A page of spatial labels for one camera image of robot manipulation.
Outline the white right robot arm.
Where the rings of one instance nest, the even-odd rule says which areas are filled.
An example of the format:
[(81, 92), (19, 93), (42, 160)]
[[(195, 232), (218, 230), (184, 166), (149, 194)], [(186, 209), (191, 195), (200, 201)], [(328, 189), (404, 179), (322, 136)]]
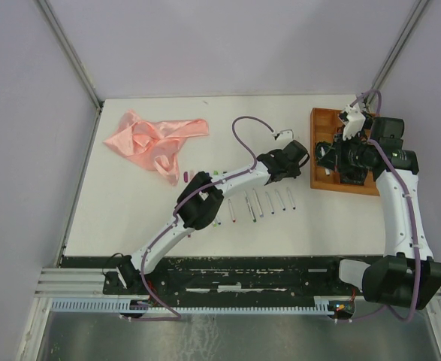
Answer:
[(441, 287), (441, 262), (427, 244), (418, 204), (418, 160), (403, 149), (404, 121), (342, 111), (332, 142), (315, 146), (316, 165), (335, 171), (349, 185), (368, 174), (382, 202), (385, 252), (372, 264), (343, 259), (325, 274), (325, 287), (341, 294), (357, 287), (368, 302), (421, 310)]

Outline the black capped marker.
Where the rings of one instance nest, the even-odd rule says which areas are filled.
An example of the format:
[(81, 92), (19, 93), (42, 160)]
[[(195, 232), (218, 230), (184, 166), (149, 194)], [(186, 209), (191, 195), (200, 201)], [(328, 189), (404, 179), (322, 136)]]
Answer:
[(293, 193), (292, 193), (292, 191), (290, 190), (289, 187), (286, 187), (286, 192), (287, 192), (288, 199), (290, 201), (292, 210), (296, 210), (297, 206), (296, 206), (296, 203), (295, 203), (295, 198), (294, 198)]
[(330, 163), (328, 162), (328, 159), (325, 158), (327, 153), (324, 147), (320, 147), (320, 154), (322, 156), (322, 164), (325, 169), (325, 174), (329, 176), (331, 174), (331, 169), (329, 168)]

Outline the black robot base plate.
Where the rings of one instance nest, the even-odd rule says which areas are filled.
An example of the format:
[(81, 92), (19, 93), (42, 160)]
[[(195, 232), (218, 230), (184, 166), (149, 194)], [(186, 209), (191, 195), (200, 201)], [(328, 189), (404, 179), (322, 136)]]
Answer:
[(122, 281), (118, 267), (124, 256), (66, 256), (62, 268), (100, 270), (105, 295), (156, 294), (169, 305), (224, 303), (225, 295), (251, 295), (263, 301), (294, 302), (315, 296), (362, 296), (358, 287), (339, 278), (341, 256), (167, 256), (155, 270), (134, 272)]

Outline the lavender capped marker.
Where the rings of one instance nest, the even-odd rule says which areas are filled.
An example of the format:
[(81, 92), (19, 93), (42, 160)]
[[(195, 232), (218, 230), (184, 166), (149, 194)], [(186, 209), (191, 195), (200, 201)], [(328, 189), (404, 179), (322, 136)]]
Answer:
[(255, 203), (256, 203), (257, 208), (258, 208), (259, 217), (262, 218), (262, 217), (264, 217), (264, 212), (263, 212), (263, 208), (261, 206), (260, 198), (258, 197), (258, 193), (257, 193), (255, 188), (252, 189), (252, 192), (253, 192), (253, 195), (254, 195), (254, 198), (255, 198)]

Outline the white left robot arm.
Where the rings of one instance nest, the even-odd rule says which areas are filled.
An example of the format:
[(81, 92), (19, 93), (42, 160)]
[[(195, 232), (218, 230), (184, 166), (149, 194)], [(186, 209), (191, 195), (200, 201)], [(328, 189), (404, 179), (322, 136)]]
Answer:
[(283, 149), (256, 156), (252, 164), (235, 171), (217, 176), (198, 172), (177, 198), (171, 219), (159, 234), (140, 250), (122, 257), (116, 267), (120, 285), (129, 293), (139, 293), (145, 287), (146, 275), (180, 240), (208, 227), (225, 200), (250, 188), (296, 178), (309, 158), (305, 146), (293, 140)]

